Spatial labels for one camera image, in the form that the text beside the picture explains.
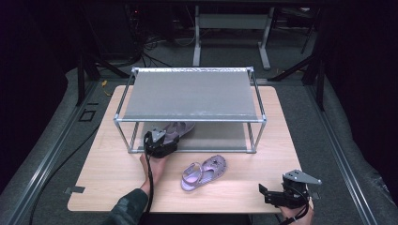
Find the shoe strap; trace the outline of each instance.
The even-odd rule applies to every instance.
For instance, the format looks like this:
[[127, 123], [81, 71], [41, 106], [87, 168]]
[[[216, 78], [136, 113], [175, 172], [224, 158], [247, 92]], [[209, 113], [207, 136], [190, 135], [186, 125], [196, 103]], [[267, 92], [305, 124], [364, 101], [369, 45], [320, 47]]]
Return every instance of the shoe strap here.
[[[190, 182], [188, 180], [185, 179], [185, 177], [188, 177], [190, 174], [195, 173], [197, 170], [195, 170], [195, 166], [199, 166], [199, 176], [197, 177], [197, 179], [194, 182]], [[191, 185], [196, 187], [197, 184], [199, 183], [199, 181], [202, 179], [202, 175], [203, 175], [203, 167], [199, 162], [193, 162], [187, 169], [185, 169], [184, 173], [182, 173], [182, 180]]]

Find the wooden table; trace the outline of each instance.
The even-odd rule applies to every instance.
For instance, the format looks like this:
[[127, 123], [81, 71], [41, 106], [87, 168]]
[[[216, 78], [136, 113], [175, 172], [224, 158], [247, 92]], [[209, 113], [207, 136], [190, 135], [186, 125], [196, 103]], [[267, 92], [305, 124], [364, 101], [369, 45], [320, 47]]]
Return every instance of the wooden table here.
[[[115, 89], [76, 184], [84, 187], [84, 192], [74, 192], [69, 199], [71, 211], [110, 211], [119, 198], [140, 187], [145, 180], [140, 154], [127, 152], [113, 121], [124, 88]], [[273, 205], [265, 204], [258, 184], [282, 191], [282, 175], [300, 170], [300, 165], [275, 89], [260, 86], [259, 90], [268, 121], [257, 153], [221, 153], [227, 161], [226, 173], [194, 191], [181, 188], [182, 172], [192, 162], [203, 162], [216, 154], [173, 153], [155, 189], [151, 212], [280, 212]]]

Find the person's hand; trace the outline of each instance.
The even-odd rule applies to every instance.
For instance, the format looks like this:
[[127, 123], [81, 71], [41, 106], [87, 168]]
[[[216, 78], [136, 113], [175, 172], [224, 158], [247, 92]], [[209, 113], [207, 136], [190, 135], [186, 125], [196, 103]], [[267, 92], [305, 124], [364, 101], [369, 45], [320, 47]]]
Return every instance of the person's hand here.
[[[305, 205], [300, 207], [300, 208], [296, 208], [296, 209], [289, 209], [289, 208], [284, 207], [284, 206], [279, 206], [279, 208], [281, 209], [283, 218], [295, 217], [303, 207], [305, 207]], [[304, 217], [296, 220], [293, 224], [295, 224], [295, 225], [296, 224], [297, 225], [310, 225], [313, 222], [313, 218], [314, 218], [314, 210], [310, 206], [310, 208], [308, 209], [307, 214]]]
[[[166, 165], [166, 161], [167, 161], [168, 157], [169, 156], [163, 157], [163, 158], [151, 157], [149, 160], [154, 186], [156, 186], [159, 183], [159, 180], [161, 180], [161, 176], [163, 175], [163, 170]], [[144, 169], [144, 173], [145, 173], [145, 181], [144, 181], [143, 185], [141, 186], [141, 190], [143, 190], [147, 195], [149, 195], [150, 183], [149, 183], [149, 177], [148, 177], [148, 165], [146, 164], [146, 159], [145, 159], [144, 153], [140, 156], [140, 161], [141, 161], [141, 164], [143, 165], [143, 169]]]

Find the purple sandal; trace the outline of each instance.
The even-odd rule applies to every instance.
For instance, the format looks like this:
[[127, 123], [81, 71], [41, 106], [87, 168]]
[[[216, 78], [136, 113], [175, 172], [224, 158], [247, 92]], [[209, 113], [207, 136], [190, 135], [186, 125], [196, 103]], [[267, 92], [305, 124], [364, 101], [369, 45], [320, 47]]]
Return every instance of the purple sandal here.
[[181, 187], [194, 190], [222, 176], [226, 171], [226, 161], [220, 155], [206, 160], [202, 165], [193, 162], [182, 174]]

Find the shoe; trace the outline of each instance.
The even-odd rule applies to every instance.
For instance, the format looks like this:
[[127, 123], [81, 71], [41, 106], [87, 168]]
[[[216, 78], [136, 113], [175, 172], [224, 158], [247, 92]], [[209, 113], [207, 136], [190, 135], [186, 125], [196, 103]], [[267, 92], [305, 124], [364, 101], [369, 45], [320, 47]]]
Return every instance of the shoe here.
[[163, 144], [172, 142], [176, 137], [181, 138], [186, 133], [190, 132], [195, 127], [194, 122], [173, 122], [167, 125], [163, 130], [166, 130]]
[[190, 191], [221, 177], [226, 171], [225, 158], [217, 155], [204, 161], [193, 162], [182, 174], [181, 187]]

